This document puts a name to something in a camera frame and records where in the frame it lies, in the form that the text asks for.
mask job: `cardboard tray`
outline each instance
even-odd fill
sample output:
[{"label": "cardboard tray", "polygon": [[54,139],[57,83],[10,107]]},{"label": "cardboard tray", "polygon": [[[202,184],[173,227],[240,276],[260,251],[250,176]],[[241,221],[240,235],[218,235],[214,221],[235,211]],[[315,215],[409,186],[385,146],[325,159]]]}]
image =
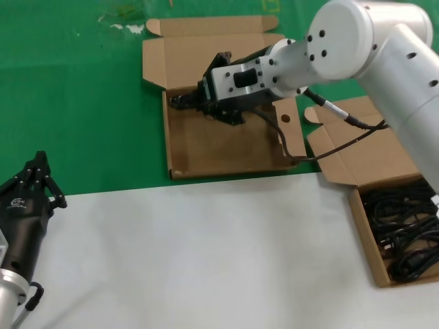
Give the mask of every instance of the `cardboard tray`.
[{"label": "cardboard tray", "polygon": [[[173,179],[264,171],[284,171],[293,164],[283,154],[277,133],[254,114],[235,127],[214,121],[195,110],[169,107],[173,95],[196,86],[218,52],[233,59],[248,56],[283,38],[264,33],[278,25],[275,16],[236,16],[202,19],[150,19],[148,31],[160,38],[143,42],[143,78],[163,92],[167,164]],[[289,151],[305,156],[294,99],[265,106],[278,120]]]},{"label": "cardboard tray", "polygon": [[[369,97],[348,99],[335,104],[369,125],[376,125],[383,119]],[[324,108],[308,108],[305,110],[305,116],[310,122],[321,125],[308,135],[309,144],[316,156],[365,132],[346,124]],[[328,181],[353,187],[349,204],[366,259],[378,287],[401,287],[439,281],[439,265],[429,269],[415,282],[399,284],[392,281],[387,273],[389,263],[381,257],[364,211],[361,201],[364,193],[380,188],[403,186],[422,178],[392,130],[379,130],[364,140],[319,160],[318,163]]]}]

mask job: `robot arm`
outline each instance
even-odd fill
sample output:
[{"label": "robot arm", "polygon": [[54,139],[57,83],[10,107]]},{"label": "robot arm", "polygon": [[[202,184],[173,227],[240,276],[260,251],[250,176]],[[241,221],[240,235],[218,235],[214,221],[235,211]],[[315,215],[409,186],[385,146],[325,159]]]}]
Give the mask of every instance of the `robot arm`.
[{"label": "robot arm", "polygon": [[[284,39],[236,62],[219,54],[189,107],[240,124],[243,110],[354,77],[439,191],[439,57],[432,40],[431,21],[416,5],[333,0],[316,14],[304,40]],[[172,105],[182,108],[186,100],[177,97]]]},{"label": "robot arm", "polygon": [[[0,186],[0,328],[17,329],[38,305],[44,289],[32,282],[40,245],[56,208],[66,208],[64,193],[50,176],[46,153],[39,151],[22,171]],[[46,196],[48,190],[54,197]],[[29,288],[35,294],[14,321]]]}]

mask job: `screw hole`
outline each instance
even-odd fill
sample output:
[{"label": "screw hole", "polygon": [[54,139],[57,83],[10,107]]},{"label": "screw hole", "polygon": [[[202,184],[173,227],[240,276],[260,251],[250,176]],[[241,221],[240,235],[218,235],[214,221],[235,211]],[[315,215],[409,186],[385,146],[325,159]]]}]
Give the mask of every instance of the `screw hole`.
[{"label": "screw hole", "polygon": [[20,263],[19,262],[11,262],[11,266],[15,269],[20,269]]},{"label": "screw hole", "polygon": [[289,115],[286,115],[286,114],[282,114],[281,120],[282,120],[282,122],[285,122],[285,123],[289,123],[291,121]]}]

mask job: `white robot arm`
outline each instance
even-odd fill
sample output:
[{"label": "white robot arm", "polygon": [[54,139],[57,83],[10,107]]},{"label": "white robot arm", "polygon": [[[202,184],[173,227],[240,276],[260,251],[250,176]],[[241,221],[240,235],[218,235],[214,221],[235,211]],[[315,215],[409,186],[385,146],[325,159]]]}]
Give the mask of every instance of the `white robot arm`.
[{"label": "white robot arm", "polygon": [[[232,63],[229,53],[218,54],[198,84],[197,108],[239,124],[239,111],[230,108],[243,110],[354,77],[439,191],[439,57],[432,40],[431,21],[416,5],[332,0],[302,41],[284,39]],[[174,100],[177,108],[179,101]]]}]

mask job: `cable clip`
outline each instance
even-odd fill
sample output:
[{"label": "cable clip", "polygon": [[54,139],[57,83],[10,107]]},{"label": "cable clip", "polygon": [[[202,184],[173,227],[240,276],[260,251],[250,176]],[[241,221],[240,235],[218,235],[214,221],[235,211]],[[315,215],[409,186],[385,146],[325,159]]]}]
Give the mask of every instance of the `cable clip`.
[{"label": "cable clip", "polygon": [[439,218],[439,195],[434,195],[433,197],[431,197],[432,202],[434,203],[434,205],[436,207],[438,207],[438,212],[436,213],[436,216]]}]

